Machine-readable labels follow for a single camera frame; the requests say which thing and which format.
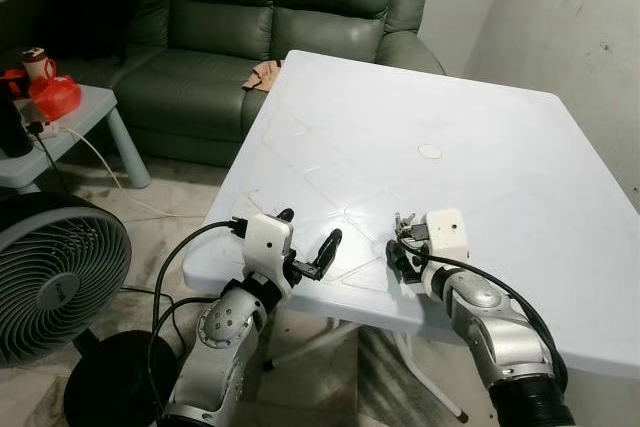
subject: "brown cloth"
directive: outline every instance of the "brown cloth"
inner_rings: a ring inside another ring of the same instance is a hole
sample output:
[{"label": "brown cloth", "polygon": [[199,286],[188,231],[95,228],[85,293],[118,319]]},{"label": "brown cloth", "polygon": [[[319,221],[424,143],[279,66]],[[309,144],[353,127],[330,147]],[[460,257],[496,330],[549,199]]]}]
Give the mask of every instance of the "brown cloth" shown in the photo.
[{"label": "brown cloth", "polygon": [[242,84],[242,87],[249,90],[256,89],[262,92],[269,92],[278,78],[281,65],[281,60],[267,60],[259,63],[253,68],[251,77]]}]

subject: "gray fan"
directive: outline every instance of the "gray fan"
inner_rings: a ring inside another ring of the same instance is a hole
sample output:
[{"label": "gray fan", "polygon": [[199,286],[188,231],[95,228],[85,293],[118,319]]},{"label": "gray fan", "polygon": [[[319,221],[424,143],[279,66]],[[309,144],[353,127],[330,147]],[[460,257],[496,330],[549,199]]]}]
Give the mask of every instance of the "gray fan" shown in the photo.
[{"label": "gray fan", "polygon": [[[150,334],[124,332],[100,342],[88,330],[117,295],[130,261],[124,226],[83,199],[34,193],[0,204],[0,367],[32,362],[73,341],[83,358],[65,391],[72,427],[149,425],[153,418]],[[166,343],[157,343],[152,363],[166,396],[176,371]]]}]

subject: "fan grille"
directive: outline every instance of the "fan grille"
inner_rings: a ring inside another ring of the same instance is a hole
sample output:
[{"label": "fan grille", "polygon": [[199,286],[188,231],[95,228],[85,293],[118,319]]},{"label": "fan grille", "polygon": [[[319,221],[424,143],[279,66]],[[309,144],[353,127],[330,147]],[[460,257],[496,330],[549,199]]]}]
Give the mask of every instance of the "fan grille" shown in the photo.
[{"label": "fan grille", "polygon": [[117,294],[131,260],[125,228],[98,208],[48,211],[9,230],[0,242],[4,367],[43,357],[86,330]]}]

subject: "small white table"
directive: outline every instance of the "small white table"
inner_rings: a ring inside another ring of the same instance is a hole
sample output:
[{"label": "small white table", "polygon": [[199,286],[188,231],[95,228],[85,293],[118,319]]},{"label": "small white table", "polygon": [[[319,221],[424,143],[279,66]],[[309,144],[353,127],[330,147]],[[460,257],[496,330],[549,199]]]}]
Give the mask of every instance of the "small white table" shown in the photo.
[{"label": "small white table", "polygon": [[[303,279],[290,308],[456,341],[384,256],[396,211],[456,207],[471,263],[539,310],[570,367],[640,377],[639,217],[555,95],[291,52],[205,223],[285,207],[303,258],[343,231],[325,279]],[[183,263],[203,292],[241,267],[223,230]]]},{"label": "small white table", "polygon": [[[82,85],[81,88],[82,101],[78,108],[56,122],[60,127],[68,127],[84,136],[106,117],[131,184],[136,188],[149,185],[151,182],[149,172],[116,109],[117,101],[113,91],[86,85]],[[34,108],[30,102],[20,101],[20,103],[21,110]],[[53,160],[57,160],[78,140],[61,128],[56,137],[43,139],[43,142]],[[40,189],[35,184],[35,179],[50,166],[49,159],[38,144],[34,144],[33,150],[22,157],[7,157],[0,151],[0,186],[17,189],[22,194],[38,192]]]}]

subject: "red plastic bag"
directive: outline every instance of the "red plastic bag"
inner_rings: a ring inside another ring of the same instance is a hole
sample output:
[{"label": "red plastic bag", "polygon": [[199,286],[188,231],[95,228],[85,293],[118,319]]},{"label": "red plastic bag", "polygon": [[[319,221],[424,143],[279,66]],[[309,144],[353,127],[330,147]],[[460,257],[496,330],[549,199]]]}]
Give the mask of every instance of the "red plastic bag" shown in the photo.
[{"label": "red plastic bag", "polygon": [[82,99],[82,90],[68,75],[56,77],[53,63],[53,75],[34,80],[29,87],[29,97],[42,115],[51,121],[77,109]]}]

